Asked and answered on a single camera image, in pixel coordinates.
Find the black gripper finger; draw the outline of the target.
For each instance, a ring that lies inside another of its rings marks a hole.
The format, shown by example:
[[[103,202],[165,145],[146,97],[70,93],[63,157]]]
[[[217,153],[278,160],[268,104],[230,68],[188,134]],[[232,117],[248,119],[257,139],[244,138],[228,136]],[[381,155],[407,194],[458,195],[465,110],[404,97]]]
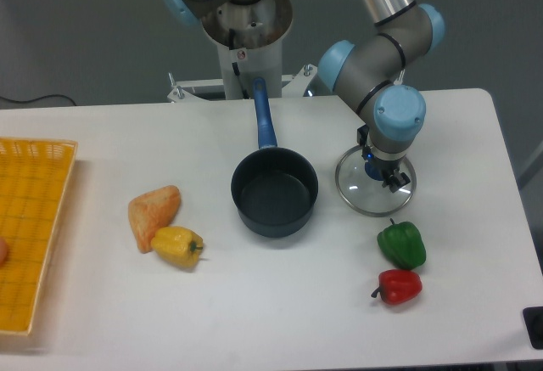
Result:
[[[410,183],[410,178],[398,169],[381,171],[383,177],[383,188],[388,188],[389,191],[398,191]]]

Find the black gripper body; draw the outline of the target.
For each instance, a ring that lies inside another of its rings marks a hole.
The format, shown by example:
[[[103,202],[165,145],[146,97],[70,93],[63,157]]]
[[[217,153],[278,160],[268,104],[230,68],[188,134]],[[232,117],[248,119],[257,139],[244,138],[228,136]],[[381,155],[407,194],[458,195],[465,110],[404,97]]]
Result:
[[[357,129],[357,143],[361,146],[362,159],[365,161],[365,171],[368,176],[392,175],[406,157],[406,151],[389,154],[378,149],[370,138],[368,126]]]

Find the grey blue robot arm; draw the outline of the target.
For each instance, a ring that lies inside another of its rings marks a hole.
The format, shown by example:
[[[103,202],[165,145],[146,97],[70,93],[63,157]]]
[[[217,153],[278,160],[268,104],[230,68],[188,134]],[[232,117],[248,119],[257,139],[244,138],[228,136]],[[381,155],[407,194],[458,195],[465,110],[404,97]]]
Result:
[[[282,43],[294,17],[289,0],[163,1],[180,22],[201,25],[216,45],[227,98],[249,98],[258,76],[281,92]],[[416,0],[364,1],[376,35],[361,46],[334,43],[317,74],[363,120],[363,159],[370,174],[396,192],[410,181],[400,163],[422,128],[425,103],[416,89],[392,79],[442,41],[445,22]]]

